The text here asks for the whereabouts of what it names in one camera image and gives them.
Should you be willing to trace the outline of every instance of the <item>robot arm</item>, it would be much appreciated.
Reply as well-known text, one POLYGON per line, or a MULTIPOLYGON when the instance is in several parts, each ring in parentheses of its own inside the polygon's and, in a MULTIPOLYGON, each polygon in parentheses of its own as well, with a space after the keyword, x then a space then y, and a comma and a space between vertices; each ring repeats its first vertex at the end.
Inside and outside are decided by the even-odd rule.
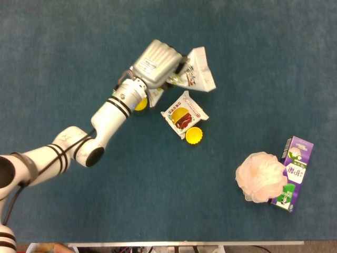
MULTIPOLYGON (((118 89, 93 115, 94 130, 89 134, 71 126, 62 131, 52 144, 25 153, 0 155, 0 217, 7 196, 16 186, 21 186, 18 195, 26 186, 34 186, 64 173, 71 158, 85 167, 96 164, 112 135, 146 97, 146 90, 160 87, 182 58, 173 48, 154 40, 126 71, 131 79, 121 83, 121 78, 118 89)), ((0 224, 0 253, 16 251, 15 237, 6 227, 7 220, 8 217, 4 224, 0 224)))

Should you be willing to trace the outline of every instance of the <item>yellow bottle cap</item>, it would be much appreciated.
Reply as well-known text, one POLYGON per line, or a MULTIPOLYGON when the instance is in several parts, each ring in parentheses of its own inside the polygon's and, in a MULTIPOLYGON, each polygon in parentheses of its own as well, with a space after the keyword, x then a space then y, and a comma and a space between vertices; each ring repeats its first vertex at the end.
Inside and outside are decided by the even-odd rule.
POLYGON ((202 131, 194 126, 186 131, 185 138, 189 144, 197 144, 202 139, 202 131))
POLYGON ((147 98, 144 98, 135 108, 135 111, 142 111, 147 106, 147 98))

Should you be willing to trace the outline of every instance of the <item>cardboard box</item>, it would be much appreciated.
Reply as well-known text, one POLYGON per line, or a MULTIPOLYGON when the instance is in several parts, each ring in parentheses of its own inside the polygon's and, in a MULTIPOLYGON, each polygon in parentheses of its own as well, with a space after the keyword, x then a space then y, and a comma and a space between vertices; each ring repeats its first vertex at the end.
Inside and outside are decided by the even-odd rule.
POLYGON ((294 210, 313 147, 314 144, 295 136, 287 140, 280 162, 285 166, 283 175, 288 183, 281 195, 269 201, 271 204, 289 212, 294 210))

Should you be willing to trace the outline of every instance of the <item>black stripe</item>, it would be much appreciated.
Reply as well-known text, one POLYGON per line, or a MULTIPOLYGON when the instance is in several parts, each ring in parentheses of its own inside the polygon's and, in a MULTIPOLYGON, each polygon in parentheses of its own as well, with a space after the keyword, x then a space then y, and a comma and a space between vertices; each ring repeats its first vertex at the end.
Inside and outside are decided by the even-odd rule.
POLYGON ((51 144, 51 145, 54 145, 55 147, 58 147, 62 151, 62 155, 63 155, 64 160, 65 160, 64 171, 66 171, 68 169, 68 158, 67 158, 67 155, 65 154, 64 150, 59 145, 57 145, 57 144, 51 144))
POLYGON ((0 232, 0 237, 6 237, 12 239, 13 241, 16 241, 15 236, 11 235, 10 233, 0 232))
POLYGON ((0 241, 0 247, 7 247, 7 248, 14 249, 16 251, 15 245, 7 241, 0 241))
POLYGON ((110 98, 118 101, 122 106, 124 106, 127 109, 129 114, 132 113, 130 108, 122 100, 120 100, 119 98, 116 98, 115 96, 111 96, 110 98))
POLYGON ((60 154, 56 148, 54 148, 54 147, 52 147, 52 146, 50 146, 50 145, 47 145, 47 147, 48 147, 48 148, 51 148, 52 150, 54 150, 54 151, 56 152, 56 154, 57 154, 57 157, 58 157, 58 159, 59 159, 59 161, 60 161, 60 165, 61 165, 61 166, 60 166, 60 171, 58 172, 58 174, 60 174, 61 171, 62 171, 62 169, 63 169, 62 153, 60 154))
POLYGON ((87 139, 85 139, 80 145, 78 145, 78 147, 76 148, 75 152, 74 152, 74 160, 76 160, 76 155, 77 155, 77 152, 79 151, 79 149, 83 146, 83 144, 85 142, 87 142, 88 140, 92 140, 93 138, 89 137, 87 139))
POLYGON ((110 104, 113 104, 114 106, 116 106, 125 115, 125 117, 128 118, 127 113, 118 104, 116 104, 114 101, 111 101, 109 99, 107 100, 107 102, 109 102, 110 104))

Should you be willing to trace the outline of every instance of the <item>food packet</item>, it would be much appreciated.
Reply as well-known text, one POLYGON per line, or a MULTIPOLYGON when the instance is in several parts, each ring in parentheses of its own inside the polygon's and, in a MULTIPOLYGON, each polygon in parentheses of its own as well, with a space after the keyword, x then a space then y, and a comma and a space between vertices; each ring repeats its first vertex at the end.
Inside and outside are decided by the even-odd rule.
POLYGON ((150 103, 150 107, 155 107, 157 104, 158 100, 160 97, 163 95, 164 90, 162 88, 157 88, 157 89, 148 89, 147 94, 148 94, 148 100, 150 103))
POLYGON ((172 129, 185 138, 185 132, 200 120, 207 120, 209 117, 189 96, 189 91, 184 93, 165 112, 161 112, 164 119, 172 129))
POLYGON ((208 67, 205 47, 197 47, 187 56, 188 60, 179 74, 172 74, 166 80, 176 86, 190 90, 211 91, 215 83, 208 67))

